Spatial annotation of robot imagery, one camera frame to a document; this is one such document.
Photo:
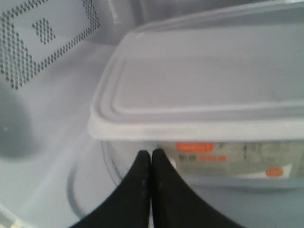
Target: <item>container lid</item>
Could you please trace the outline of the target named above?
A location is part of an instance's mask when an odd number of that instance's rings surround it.
[[[304,4],[246,5],[129,33],[91,105],[100,140],[304,139]]]

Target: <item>clear plastic lid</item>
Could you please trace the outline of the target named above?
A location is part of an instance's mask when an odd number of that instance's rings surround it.
[[[91,105],[100,140],[304,138],[304,4],[252,4],[130,32]]]

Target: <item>perforated metal panel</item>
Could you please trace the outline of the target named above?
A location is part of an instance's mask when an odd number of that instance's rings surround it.
[[[18,89],[100,27],[92,0],[0,0],[0,74]]]

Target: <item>plastic food container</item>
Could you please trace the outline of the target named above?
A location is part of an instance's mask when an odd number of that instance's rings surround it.
[[[304,222],[304,4],[260,3],[129,32],[91,105],[118,183],[165,149],[185,181],[245,227]]]

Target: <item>label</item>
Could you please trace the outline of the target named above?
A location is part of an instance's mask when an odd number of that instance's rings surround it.
[[[238,178],[304,177],[304,142],[163,142],[180,173]]]

